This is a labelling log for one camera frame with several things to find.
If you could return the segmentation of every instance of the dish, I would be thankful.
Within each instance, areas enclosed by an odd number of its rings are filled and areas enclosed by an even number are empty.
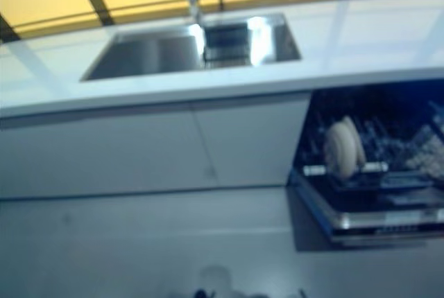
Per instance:
[[[356,128],[355,124],[353,123],[353,120],[349,116],[344,116],[342,122],[347,125],[347,127],[350,129],[353,135],[353,138],[355,139],[356,149],[357,149],[357,163],[359,166],[362,167],[366,165],[367,156],[366,156],[366,151],[364,150],[364,146],[362,145],[358,129]]]
[[[334,123],[325,135],[324,160],[327,169],[339,179],[350,178],[357,167],[357,144],[344,122]]]

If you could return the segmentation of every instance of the white cabinet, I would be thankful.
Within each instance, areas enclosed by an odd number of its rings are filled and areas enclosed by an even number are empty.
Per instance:
[[[310,93],[193,104],[220,186],[283,185]]]
[[[0,122],[4,198],[216,186],[188,105]]]

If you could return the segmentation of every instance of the stainless steel sink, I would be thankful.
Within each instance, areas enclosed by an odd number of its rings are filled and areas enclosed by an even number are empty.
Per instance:
[[[119,33],[83,80],[300,59],[283,15]]]

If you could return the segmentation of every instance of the kitchen cabinet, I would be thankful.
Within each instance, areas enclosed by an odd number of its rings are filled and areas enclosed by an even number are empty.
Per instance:
[[[216,186],[188,105],[50,114],[0,124],[3,198]]]
[[[310,93],[194,103],[220,186],[286,184]]]

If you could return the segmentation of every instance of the sink basin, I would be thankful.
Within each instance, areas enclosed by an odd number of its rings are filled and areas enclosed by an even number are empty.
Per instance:
[[[117,34],[83,80],[300,59],[283,15]]]

